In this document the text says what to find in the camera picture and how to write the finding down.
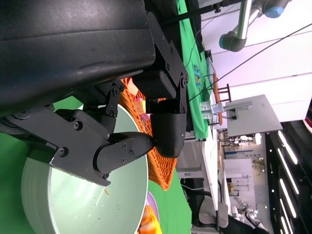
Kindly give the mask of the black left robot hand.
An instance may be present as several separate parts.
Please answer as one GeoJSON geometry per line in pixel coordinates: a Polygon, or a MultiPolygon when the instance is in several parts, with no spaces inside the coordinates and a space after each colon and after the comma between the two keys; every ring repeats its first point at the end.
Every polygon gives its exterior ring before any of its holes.
{"type": "Polygon", "coordinates": [[[3,0],[0,130],[50,152],[38,161],[102,186],[156,148],[180,155],[188,74],[141,0],[3,0]],[[152,133],[115,133],[131,77],[152,133]]]}

